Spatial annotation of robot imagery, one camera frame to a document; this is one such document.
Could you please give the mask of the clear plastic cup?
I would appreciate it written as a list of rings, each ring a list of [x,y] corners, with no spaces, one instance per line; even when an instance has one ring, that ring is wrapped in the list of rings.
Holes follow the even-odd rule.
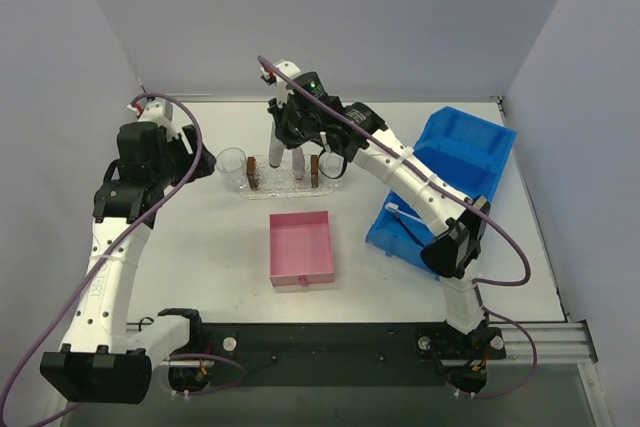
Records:
[[[340,179],[346,169],[343,157],[327,152],[319,156],[318,168],[322,176],[328,180]]]
[[[217,156],[217,169],[234,190],[244,189],[248,185],[246,168],[247,157],[240,148],[226,148]]]

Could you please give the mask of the black-capped toothpaste tube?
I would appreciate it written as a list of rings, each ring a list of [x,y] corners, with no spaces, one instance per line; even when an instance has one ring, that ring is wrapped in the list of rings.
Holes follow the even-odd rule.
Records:
[[[269,165],[271,168],[278,168],[281,165],[284,144],[277,138],[272,138],[269,144]]]

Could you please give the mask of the red-capped toothpaste tube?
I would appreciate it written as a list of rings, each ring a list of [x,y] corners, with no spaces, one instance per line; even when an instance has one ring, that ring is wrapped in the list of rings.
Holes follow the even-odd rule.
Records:
[[[296,181],[301,181],[305,177],[306,162],[304,151],[301,147],[297,147],[291,151],[292,171]]]

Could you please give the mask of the brown wooden holder block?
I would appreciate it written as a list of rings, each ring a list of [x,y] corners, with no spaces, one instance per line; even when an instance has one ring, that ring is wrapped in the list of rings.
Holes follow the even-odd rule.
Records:
[[[319,156],[312,155],[310,158],[310,181],[312,188],[319,187]]]
[[[256,158],[253,156],[247,158],[246,176],[250,189],[257,190],[259,188],[259,176],[257,173]]]

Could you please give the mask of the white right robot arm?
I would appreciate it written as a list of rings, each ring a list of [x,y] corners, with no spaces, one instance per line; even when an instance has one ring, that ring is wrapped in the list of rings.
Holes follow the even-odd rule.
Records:
[[[342,104],[328,94],[314,72],[293,72],[288,85],[274,72],[261,71],[276,87],[268,102],[272,116],[269,164],[280,166],[285,151],[297,153],[314,143],[340,156],[387,185],[425,223],[432,240],[420,257],[443,284],[446,322],[456,331],[475,335],[486,321],[480,294],[473,285],[474,261],[490,211],[489,201],[456,190],[426,167],[369,106]]]

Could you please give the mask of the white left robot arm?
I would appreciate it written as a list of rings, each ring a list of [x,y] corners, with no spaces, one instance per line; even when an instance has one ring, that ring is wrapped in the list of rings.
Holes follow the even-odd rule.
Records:
[[[216,159],[193,124],[176,132],[169,122],[139,120],[120,128],[116,144],[94,195],[92,254],[75,314],[60,347],[40,361],[41,375],[71,403],[138,404],[162,361],[196,357],[205,345],[195,309],[166,308],[134,336],[127,315],[158,210],[177,189],[212,175]]]

